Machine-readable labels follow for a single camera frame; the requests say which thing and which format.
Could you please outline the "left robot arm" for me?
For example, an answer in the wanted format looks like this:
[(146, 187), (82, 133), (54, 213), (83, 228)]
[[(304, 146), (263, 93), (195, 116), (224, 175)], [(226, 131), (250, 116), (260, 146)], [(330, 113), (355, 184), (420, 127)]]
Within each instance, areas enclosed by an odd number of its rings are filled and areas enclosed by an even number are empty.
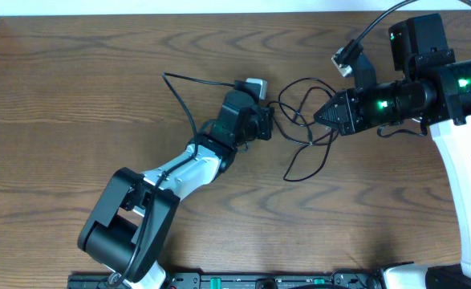
[(177, 207), (233, 163), (239, 146), (269, 140), (273, 108), (263, 92), (228, 92), (209, 132), (199, 132), (185, 151), (142, 173), (117, 170), (78, 237), (78, 248), (113, 271), (109, 286), (160, 288), (168, 276), (157, 259)]

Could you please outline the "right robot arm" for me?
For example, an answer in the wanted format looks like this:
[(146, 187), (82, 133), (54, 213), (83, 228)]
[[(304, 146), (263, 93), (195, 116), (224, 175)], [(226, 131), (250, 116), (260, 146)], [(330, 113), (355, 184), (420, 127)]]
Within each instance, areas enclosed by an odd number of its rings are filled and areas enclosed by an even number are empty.
[(454, 265), (399, 263), (379, 269), (370, 288), (471, 288), (471, 60), (459, 62), (447, 44), (440, 15), (409, 18), (388, 30), (395, 69), (402, 79), (377, 83), (357, 41), (333, 56), (355, 85), (337, 92), (315, 121), (343, 136), (418, 119), (435, 142), (449, 178), (461, 238)]

